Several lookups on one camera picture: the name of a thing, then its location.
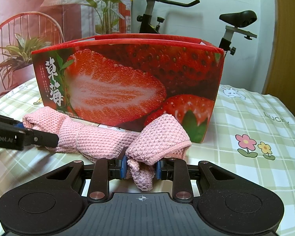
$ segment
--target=knitted pink cloth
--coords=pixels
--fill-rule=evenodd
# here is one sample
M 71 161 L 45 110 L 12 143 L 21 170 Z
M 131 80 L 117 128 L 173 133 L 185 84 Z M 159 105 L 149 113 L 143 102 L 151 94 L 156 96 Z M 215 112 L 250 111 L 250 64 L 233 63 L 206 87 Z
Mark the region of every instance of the knitted pink cloth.
M 141 133 L 121 132 L 73 121 L 68 115 L 42 107 L 23 117 L 26 128 L 55 133 L 59 136 L 55 152 L 80 152 L 92 162 L 115 158 L 128 147 L 127 178 L 132 177 L 141 190 L 152 189 L 153 165 L 163 157 L 184 159 L 191 145 L 189 136 L 170 114 L 156 118 Z

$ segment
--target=red cardboard box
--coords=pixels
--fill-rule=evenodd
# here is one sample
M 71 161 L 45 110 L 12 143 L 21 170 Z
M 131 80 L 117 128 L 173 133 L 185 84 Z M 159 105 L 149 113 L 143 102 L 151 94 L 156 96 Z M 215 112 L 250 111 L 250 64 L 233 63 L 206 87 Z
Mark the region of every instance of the red cardboard box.
M 224 51 L 198 38 L 111 34 L 34 51 L 32 58 L 45 106 L 133 131 L 170 113 L 200 143 Z

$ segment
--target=bike seat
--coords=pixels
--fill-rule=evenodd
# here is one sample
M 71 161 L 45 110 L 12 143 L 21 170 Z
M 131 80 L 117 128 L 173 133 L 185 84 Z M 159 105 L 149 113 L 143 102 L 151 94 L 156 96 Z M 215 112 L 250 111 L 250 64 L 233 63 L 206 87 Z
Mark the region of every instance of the bike seat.
M 254 11 L 242 11 L 222 14 L 219 16 L 219 19 L 235 27 L 243 28 L 255 22 L 257 15 Z

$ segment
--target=screw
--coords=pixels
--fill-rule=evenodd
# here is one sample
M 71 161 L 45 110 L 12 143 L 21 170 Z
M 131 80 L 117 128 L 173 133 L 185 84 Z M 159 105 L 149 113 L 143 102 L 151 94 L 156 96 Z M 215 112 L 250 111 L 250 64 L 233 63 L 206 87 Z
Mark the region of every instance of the screw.
M 102 199 L 105 197 L 105 194 L 103 192 L 92 192 L 89 196 L 92 199 Z
M 191 197 L 191 193 L 185 191 L 177 192 L 176 197 L 178 199 L 189 199 Z

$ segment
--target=green leaf image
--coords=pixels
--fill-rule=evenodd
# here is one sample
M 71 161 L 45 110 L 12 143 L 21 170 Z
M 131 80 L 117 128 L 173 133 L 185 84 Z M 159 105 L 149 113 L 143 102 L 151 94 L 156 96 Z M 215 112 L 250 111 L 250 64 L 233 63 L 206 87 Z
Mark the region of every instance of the green leaf image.
M 65 62 L 62 67 L 60 68 L 60 70 L 64 70 L 66 69 L 68 66 L 70 66 L 72 63 L 74 62 L 74 59 L 70 59 L 67 62 Z
M 58 65 L 61 69 L 62 67 L 62 64 L 64 63 L 64 61 L 62 60 L 62 58 L 58 55 L 58 53 L 56 53 L 56 59 L 57 59 L 57 62 L 58 62 Z
M 258 156 L 258 154 L 255 153 L 255 152 L 247 153 L 245 150 L 243 150 L 243 149 L 241 149 L 241 148 L 238 148 L 237 151 L 238 151 L 242 156 L 249 157 L 249 158 L 256 158 L 256 157 Z
M 214 53 L 214 55 L 215 55 L 215 61 L 218 64 L 219 63 L 219 60 L 221 58 L 221 54 L 220 53 Z
M 268 155 L 264 154 L 263 157 L 265 157 L 268 160 L 275 160 L 275 156 L 274 155 L 268 156 Z
M 207 124 L 208 119 L 198 126 L 196 116 L 189 110 L 184 116 L 182 126 L 192 142 L 200 143 L 204 137 Z

